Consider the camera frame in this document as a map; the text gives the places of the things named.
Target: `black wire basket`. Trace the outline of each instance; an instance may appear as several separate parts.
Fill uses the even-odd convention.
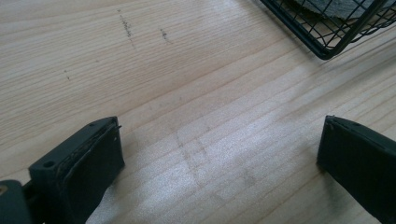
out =
[[[396,0],[260,0],[320,59],[396,21]]]

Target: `wood grain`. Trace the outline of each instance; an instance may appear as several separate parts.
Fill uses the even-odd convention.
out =
[[[377,223],[315,165],[325,115],[396,139],[390,27],[317,59],[248,0],[0,1],[0,177],[118,116],[89,223]]]

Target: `wooden table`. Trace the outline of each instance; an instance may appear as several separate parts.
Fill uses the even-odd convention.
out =
[[[89,223],[377,223],[316,156],[326,115],[396,139],[395,34],[323,62],[249,0],[2,0],[0,177],[118,116]]]

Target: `gray fabric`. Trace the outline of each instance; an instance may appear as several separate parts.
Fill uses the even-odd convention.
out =
[[[364,7],[369,7],[374,0],[295,0],[297,3],[300,5],[303,5],[303,7],[308,8],[309,10],[313,12],[317,12],[322,14],[320,11],[323,11],[326,6],[329,4],[329,6],[326,8],[325,14],[329,17],[337,17],[341,19],[346,19],[349,14],[353,12],[353,10],[359,5],[358,3],[362,3]],[[385,7],[388,7],[394,3],[395,0],[388,0],[388,2],[385,4]],[[364,8],[359,7],[350,18],[358,18],[363,14],[365,11]]]

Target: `black plastic object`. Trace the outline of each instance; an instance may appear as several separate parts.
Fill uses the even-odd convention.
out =
[[[329,60],[349,43],[396,21],[395,0],[372,0],[372,3],[368,0],[260,1],[322,60]],[[356,7],[340,18],[334,11],[343,2]]]
[[[396,223],[396,142],[359,123],[326,117],[318,165],[382,223]]]
[[[0,223],[85,223],[125,165],[119,128],[116,117],[85,126],[29,167],[32,180],[23,190],[17,181],[1,181],[7,191],[0,211],[14,219],[0,216]]]

